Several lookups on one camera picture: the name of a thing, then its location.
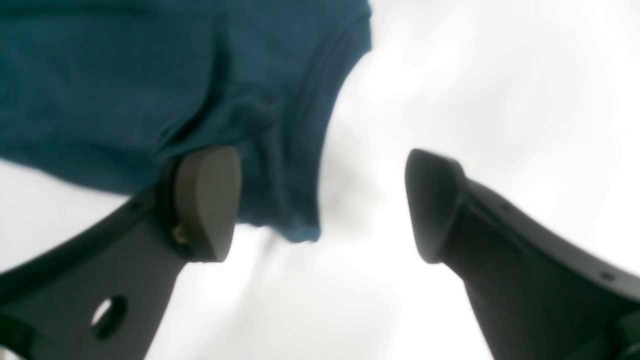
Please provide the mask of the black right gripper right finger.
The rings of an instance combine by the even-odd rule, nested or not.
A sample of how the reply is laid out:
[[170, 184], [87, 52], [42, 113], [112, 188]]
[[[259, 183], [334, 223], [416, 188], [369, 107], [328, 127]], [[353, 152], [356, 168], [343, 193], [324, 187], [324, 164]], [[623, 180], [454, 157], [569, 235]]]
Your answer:
[[405, 170], [414, 242], [461, 278], [495, 360], [637, 360], [640, 281], [562, 239], [459, 162], [425, 150]]

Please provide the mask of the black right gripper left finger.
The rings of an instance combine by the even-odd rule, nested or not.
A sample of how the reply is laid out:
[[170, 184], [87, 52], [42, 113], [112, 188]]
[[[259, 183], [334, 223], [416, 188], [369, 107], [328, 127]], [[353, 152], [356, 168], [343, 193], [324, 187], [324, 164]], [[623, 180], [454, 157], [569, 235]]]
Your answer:
[[242, 165], [233, 146], [170, 161], [162, 180], [1, 275], [1, 348], [23, 360], [142, 360], [178, 275], [223, 262]]

